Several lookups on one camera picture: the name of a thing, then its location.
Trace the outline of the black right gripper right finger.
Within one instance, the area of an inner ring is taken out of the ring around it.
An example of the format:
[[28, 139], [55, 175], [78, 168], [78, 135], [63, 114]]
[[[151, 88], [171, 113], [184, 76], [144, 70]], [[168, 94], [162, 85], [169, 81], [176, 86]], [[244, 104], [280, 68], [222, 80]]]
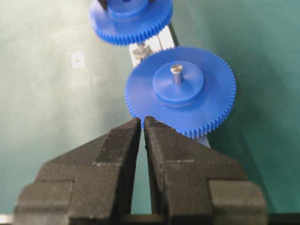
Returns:
[[144, 135], [152, 212], [167, 224], [267, 224], [263, 193], [237, 161], [150, 116]]

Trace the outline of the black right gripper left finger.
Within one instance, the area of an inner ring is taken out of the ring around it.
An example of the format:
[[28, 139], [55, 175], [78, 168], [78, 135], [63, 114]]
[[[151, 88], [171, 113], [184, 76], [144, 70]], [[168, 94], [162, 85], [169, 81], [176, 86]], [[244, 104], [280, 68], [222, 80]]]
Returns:
[[110, 225], [131, 212], [141, 122], [134, 118], [44, 163], [15, 204], [16, 225]]

